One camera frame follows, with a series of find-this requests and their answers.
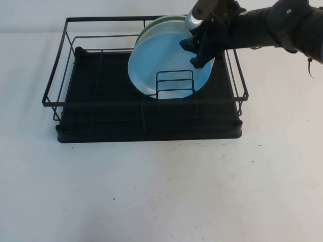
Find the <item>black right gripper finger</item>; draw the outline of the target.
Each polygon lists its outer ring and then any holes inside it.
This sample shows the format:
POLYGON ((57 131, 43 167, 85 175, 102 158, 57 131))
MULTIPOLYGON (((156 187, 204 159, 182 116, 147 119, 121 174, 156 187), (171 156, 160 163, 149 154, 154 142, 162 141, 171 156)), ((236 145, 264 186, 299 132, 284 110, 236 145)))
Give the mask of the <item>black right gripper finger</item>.
POLYGON ((191 58, 190 63, 196 68, 203 68, 208 62, 214 59, 216 53, 214 51, 193 52, 195 56, 191 58))
POLYGON ((188 52, 191 53, 198 53, 199 47, 200 47, 200 37, 197 35, 194 35, 190 38, 183 39, 180 41, 180 46, 188 52))

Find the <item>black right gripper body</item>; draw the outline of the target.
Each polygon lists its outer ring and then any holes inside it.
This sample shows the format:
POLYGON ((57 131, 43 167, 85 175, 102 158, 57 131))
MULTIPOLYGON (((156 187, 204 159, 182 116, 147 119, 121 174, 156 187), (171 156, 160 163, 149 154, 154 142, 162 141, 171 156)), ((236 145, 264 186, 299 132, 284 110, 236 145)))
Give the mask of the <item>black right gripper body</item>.
POLYGON ((217 16, 208 16, 198 33, 200 34, 197 57, 215 57, 227 43, 227 26, 217 16))

